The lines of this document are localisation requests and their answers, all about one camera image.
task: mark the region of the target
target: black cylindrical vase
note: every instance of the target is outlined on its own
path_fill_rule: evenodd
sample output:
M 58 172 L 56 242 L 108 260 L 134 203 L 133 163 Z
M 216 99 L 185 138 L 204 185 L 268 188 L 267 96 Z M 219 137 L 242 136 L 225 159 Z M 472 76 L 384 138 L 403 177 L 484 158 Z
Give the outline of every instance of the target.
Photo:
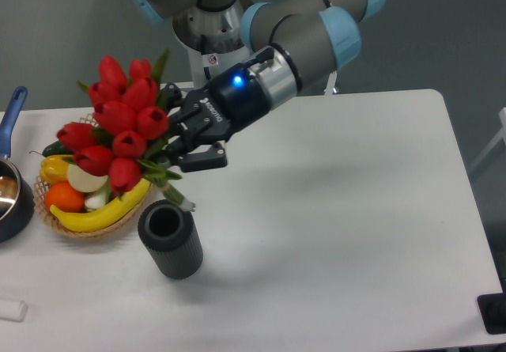
M 193 216 L 167 200 L 155 202 L 144 210 L 138 232 L 158 268 L 167 277 L 190 277 L 202 264 L 202 246 Z

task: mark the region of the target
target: tulip bouquet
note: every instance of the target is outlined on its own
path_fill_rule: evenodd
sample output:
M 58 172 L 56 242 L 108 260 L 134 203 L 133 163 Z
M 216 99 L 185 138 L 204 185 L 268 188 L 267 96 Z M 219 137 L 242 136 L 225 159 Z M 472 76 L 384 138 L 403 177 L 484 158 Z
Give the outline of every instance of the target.
M 98 126 L 68 123 L 56 137 L 73 154 L 69 163 L 93 176 L 108 176 L 115 194 L 130 191 L 144 178 L 159 187 L 169 202 L 193 210 L 194 204 L 168 182 L 181 176 L 153 160 L 171 137 L 160 92 L 167 59 L 168 50 L 153 67 L 147 59 L 134 59 L 127 77 L 114 58 L 103 57 L 98 82 L 77 82 L 91 100 Z

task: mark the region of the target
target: saucepan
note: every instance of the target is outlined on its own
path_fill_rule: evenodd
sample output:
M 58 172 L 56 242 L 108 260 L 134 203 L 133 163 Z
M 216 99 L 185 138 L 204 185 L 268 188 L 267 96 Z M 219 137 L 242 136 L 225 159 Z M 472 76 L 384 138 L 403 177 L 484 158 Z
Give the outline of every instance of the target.
M 16 236 L 33 215 L 33 194 L 19 169 L 9 161 L 14 124 L 28 90 L 17 87 L 0 123 L 0 242 Z

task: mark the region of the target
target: table surface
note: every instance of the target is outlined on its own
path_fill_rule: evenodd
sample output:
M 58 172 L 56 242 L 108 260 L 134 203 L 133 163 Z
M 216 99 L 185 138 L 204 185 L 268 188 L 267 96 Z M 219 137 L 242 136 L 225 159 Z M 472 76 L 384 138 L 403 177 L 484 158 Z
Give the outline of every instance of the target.
M 87 108 L 22 112 L 12 162 Z M 476 297 L 500 292 L 444 100 L 432 90 L 297 97 L 186 174 L 204 262 L 172 281 L 138 215 L 103 240 L 35 216 L 0 245 L 2 350 L 397 351 L 500 343 Z M 160 198 L 153 191 L 149 201 Z

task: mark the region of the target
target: gray wall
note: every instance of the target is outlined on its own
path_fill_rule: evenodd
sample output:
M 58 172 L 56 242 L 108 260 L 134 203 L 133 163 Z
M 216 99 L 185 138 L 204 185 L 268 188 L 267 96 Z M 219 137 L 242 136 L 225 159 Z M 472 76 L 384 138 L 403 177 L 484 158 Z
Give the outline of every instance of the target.
M 360 27 L 363 51 L 339 74 L 341 91 L 439 90 L 469 164 L 506 105 L 506 0 L 387 0 Z M 127 67 L 170 47 L 164 79 L 190 80 L 171 24 L 148 25 L 130 0 L 0 0 L 0 30 L 0 111 L 17 85 L 30 90 L 26 109 L 89 106 L 75 80 L 94 82 L 105 54 Z M 491 241 L 506 249 L 506 158 L 474 192 Z

